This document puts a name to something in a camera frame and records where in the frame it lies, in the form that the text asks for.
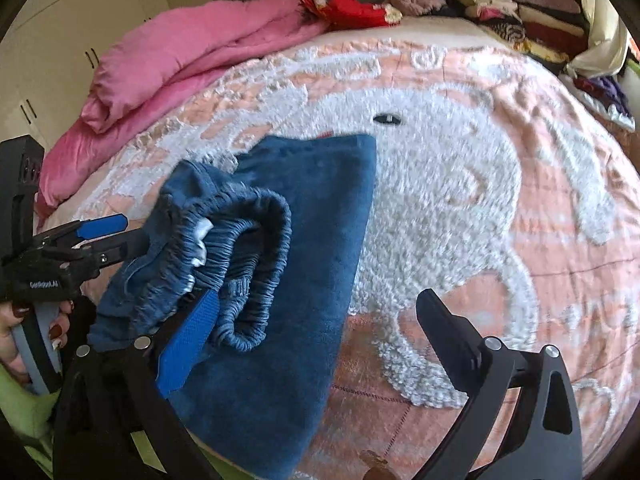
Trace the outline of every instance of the peach blanket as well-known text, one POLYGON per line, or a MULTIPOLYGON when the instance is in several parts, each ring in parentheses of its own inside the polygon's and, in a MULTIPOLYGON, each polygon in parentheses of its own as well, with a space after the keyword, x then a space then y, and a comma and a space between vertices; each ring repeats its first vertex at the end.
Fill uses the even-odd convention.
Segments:
MULTIPOLYGON (((267 133, 351 132, 378 139, 376 195, 324 421, 295 476, 362 478, 371 450, 410 478, 446 434, 465 397, 415 319, 428 286, 483 335, 561 349, 593 470, 638 404, 640 181, 518 53, 370 40, 244 63, 133 139, 46 228, 115 212, 140 224, 180 158, 232 170, 267 133)), ((112 273, 85 292, 98 300, 112 273)))

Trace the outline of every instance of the metal screw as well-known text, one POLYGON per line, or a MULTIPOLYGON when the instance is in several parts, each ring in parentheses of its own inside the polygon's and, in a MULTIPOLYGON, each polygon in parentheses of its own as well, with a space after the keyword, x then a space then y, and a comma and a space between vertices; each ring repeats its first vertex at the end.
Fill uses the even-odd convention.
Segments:
POLYGON ((133 342, 133 346, 138 350, 144 350, 145 348, 149 348, 151 345, 151 339, 146 335, 141 335, 138 339, 133 342))
POLYGON ((90 350, 91 347, 89 345, 80 345, 78 348, 76 348, 76 355, 78 357, 84 357, 89 353, 90 350))
POLYGON ((553 345, 545 346, 545 352, 549 357, 558 357, 560 355, 560 351, 553 345))
POLYGON ((502 348, 502 343, 497 337, 488 337, 484 340, 484 346, 489 350, 499 350, 502 348))

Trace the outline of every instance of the curtain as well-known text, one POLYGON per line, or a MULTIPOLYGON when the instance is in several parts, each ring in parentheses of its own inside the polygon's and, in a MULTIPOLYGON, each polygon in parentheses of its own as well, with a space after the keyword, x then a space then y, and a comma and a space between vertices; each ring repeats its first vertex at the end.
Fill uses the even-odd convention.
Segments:
POLYGON ((572 77, 617 74, 625 62, 630 35, 609 0, 582 0, 591 23, 589 49, 567 65, 572 77))

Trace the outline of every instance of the pink blanket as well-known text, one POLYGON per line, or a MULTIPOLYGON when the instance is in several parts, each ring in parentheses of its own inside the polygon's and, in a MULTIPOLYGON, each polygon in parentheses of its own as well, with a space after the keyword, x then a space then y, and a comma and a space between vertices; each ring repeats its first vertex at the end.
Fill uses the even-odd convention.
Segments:
POLYGON ((322 34, 298 0, 216 0, 164 12, 102 56, 80 118, 45 157, 41 220, 133 137, 224 71, 322 34))

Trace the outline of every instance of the painted fingernail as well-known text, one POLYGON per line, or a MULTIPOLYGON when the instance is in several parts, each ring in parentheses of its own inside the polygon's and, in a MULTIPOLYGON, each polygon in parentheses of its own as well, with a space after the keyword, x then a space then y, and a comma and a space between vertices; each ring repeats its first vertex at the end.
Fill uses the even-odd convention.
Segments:
POLYGON ((62 327, 60 325, 54 325, 49 330, 49 339, 52 341, 59 338, 62 335, 62 327))
POLYGON ((21 304, 21 303, 12 303, 11 311, 14 313, 15 317, 23 318, 31 311, 31 305, 21 304))

